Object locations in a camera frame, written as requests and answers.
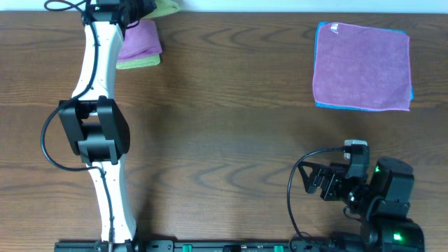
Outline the green microfiber cloth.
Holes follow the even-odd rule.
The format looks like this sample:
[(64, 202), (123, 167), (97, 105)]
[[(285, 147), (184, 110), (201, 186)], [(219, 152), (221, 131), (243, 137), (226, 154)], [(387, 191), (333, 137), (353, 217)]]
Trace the green microfiber cloth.
[(157, 8), (144, 19), (158, 18), (171, 15), (180, 11), (179, 5), (173, 0), (155, 0)]

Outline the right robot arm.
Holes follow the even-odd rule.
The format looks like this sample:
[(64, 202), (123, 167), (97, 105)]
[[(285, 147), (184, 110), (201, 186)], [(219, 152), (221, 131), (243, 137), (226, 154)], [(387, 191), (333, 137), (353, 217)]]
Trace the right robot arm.
[(413, 168), (398, 159), (381, 157), (372, 175), (370, 148), (366, 141), (346, 140), (342, 147), (346, 163), (328, 165), (309, 162), (302, 156), (293, 166), (306, 193), (321, 189), (322, 200), (345, 203), (344, 215), (360, 223), (359, 234), (335, 233), (327, 239), (313, 238), (296, 230), (292, 251), (424, 251), (421, 227), (407, 217), (414, 186)]

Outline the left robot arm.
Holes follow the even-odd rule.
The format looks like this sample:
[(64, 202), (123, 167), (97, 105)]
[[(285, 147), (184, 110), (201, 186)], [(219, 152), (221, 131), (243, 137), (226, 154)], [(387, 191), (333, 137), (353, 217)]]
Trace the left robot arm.
[(73, 153), (90, 173), (101, 214), (98, 241), (61, 241), (56, 251), (142, 251), (136, 241), (125, 179), (130, 129), (114, 99), (118, 55), (126, 29), (156, 8), (154, 1), (83, 1), (85, 52), (71, 98), (60, 101), (59, 116)]

